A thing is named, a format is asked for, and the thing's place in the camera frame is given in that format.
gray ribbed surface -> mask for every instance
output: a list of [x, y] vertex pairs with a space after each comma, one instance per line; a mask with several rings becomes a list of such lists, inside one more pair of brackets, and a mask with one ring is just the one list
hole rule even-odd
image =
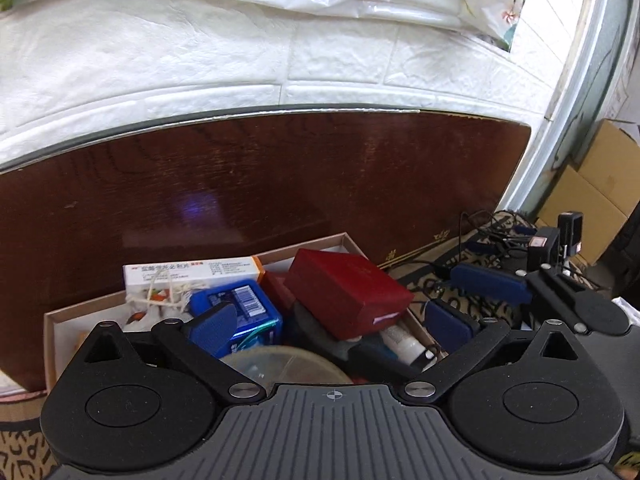
[[[456, 440], [433, 408], [410, 408], [381, 385], [281, 386], [229, 410], [198, 450], [127, 480], [548, 480], [500, 468]], [[603, 465], [567, 480], [615, 480]], [[51, 480], [108, 480], [63, 466]]]

black round motor housing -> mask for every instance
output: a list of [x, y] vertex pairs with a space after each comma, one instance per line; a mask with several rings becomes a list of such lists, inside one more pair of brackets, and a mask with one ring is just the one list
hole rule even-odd
[[568, 470], [606, 460], [622, 430], [618, 396], [564, 325], [543, 325], [514, 364], [464, 379], [449, 399], [461, 436], [501, 463]]
[[114, 323], [96, 327], [44, 404], [40, 424], [60, 463], [100, 472], [154, 468], [209, 431], [216, 405], [186, 374], [147, 365]]

white brick wall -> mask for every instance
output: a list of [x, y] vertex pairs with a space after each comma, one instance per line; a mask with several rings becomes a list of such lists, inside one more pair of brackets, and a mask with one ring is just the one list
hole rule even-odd
[[0, 18], [0, 164], [185, 113], [383, 104], [530, 124], [582, 0], [527, 0], [510, 54], [455, 32], [220, 0], [44, 0]]

silver screw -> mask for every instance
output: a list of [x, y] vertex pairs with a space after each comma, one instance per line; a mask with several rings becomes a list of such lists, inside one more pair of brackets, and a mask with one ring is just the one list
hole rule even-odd
[[236, 399], [251, 399], [260, 393], [260, 386], [253, 383], [238, 383], [229, 388], [229, 394]]
[[414, 381], [404, 387], [404, 392], [408, 396], [425, 399], [427, 397], [431, 397], [436, 392], [436, 387], [433, 386], [433, 384], [425, 383], [424, 381]]

white bottle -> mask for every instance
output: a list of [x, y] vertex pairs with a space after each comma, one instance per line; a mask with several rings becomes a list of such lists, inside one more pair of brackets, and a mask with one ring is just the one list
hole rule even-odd
[[436, 363], [436, 355], [427, 350], [420, 341], [398, 325], [389, 326], [380, 331], [382, 341], [397, 356], [398, 360], [426, 370]]

